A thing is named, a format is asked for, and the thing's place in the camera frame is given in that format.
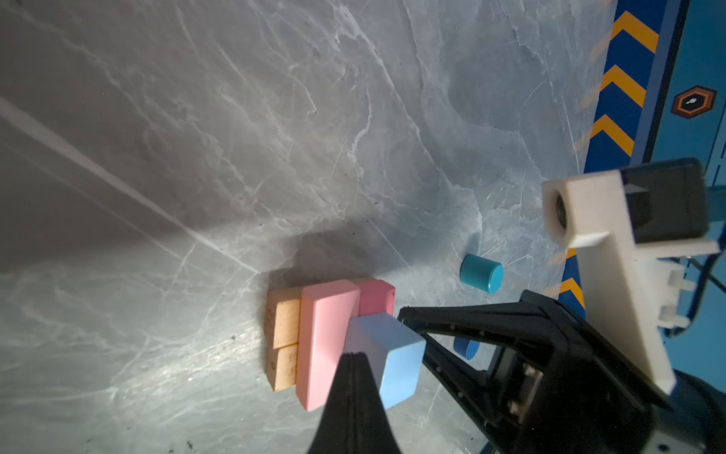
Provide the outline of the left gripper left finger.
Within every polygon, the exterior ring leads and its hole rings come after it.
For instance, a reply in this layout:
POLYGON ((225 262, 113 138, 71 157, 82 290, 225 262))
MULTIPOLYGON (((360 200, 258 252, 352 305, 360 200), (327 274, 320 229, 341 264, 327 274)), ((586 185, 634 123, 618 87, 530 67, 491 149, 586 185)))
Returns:
POLYGON ((356 364, 356 354, 344 354, 340 358, 309 453, 355 452, 355 432, 350 424, 355 420, 356 364))

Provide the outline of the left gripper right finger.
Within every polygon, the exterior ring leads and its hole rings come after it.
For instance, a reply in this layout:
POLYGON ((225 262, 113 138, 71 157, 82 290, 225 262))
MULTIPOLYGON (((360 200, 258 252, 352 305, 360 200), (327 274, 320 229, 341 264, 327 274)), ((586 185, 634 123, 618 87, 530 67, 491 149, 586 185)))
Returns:
POLYGON ((370 363, 353 354, 353 453, 400 453, 370 363))

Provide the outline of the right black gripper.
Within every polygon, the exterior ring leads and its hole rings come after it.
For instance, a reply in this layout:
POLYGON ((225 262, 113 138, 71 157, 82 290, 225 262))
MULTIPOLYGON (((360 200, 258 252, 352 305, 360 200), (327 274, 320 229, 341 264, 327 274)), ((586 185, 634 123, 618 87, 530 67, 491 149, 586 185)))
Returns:
POLYGON ((722 453, 725 395, 688 373, 666 395, 568 306, 517 302, 405 306, 423 365, 484 433, 482 453, 722 453), (478 371, 429 334, 496 344, 478 371))

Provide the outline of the dark blue cylinder block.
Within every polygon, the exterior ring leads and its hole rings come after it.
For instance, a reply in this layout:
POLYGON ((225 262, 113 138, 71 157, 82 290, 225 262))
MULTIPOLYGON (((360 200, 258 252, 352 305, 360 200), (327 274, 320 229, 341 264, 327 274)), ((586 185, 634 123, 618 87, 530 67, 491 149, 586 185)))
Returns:
POLYGON ((480 343, 476 340, 459 337, 455 338, 453 343, 454 351, 467 361, 471 361, 472 359, 474 359, 474 357, 476 357, 479 347, 480 343))

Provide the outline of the teal cylinder block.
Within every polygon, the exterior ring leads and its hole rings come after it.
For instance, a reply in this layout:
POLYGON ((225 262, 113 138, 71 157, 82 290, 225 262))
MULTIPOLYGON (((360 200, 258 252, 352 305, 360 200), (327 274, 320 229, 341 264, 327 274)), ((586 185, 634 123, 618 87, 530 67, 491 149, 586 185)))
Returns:
POLYGON ((459 279, 470 287, 495 294, 503 285, 505 269, 502 264, 478 255, 467 255, 459 268, 459 279))

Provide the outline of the light blue cube block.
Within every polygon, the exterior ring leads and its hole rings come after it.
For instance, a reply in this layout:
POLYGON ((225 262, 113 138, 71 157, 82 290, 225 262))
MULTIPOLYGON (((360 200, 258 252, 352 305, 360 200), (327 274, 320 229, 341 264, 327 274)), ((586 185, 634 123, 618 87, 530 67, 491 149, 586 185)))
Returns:
POLYGON ((367 356, 372 375, 386 410, 416 392, 425 340, 387 313, 351 319, 344 353, 367 356))

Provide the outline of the engraved wood plank block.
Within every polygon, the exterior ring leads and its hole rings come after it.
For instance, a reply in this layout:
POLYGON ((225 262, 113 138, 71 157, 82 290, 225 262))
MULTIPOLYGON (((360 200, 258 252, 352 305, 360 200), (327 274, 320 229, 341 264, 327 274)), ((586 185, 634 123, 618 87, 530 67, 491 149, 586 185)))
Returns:
POLYGON ((270 348, 266 361, 266 375, 274 393, 285 391, 296 384, 298 345, 270 348))

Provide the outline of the light pink rectangular block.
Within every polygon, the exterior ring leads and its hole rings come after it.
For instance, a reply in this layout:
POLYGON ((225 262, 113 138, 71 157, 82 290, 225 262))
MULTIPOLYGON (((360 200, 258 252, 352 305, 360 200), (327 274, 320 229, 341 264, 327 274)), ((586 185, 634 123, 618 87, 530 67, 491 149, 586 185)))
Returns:
POLYGON ((349 280, 302 289, 296 395, 308 412, 327 401, 359 298, 359 287, 349 280))

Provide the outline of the plain wood plank block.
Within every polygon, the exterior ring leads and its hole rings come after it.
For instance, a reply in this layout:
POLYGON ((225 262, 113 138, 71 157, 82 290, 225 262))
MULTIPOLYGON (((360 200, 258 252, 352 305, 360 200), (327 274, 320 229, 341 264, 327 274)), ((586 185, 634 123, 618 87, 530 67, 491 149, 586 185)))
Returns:
POLYGON ((271 349, 298 342, 302 290, 296 287, 268 292, 264 333, 271 349))

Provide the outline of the dark pink rectangular block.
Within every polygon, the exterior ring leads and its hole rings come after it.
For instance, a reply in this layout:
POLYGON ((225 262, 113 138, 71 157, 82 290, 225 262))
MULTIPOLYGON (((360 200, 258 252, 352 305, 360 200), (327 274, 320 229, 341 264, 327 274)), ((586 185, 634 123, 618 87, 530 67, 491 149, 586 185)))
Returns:
POLYGON ((359 316, 387 313, 393 316, 396 289, 386 281, 363 277, 352 279, 360 289, 359 316))

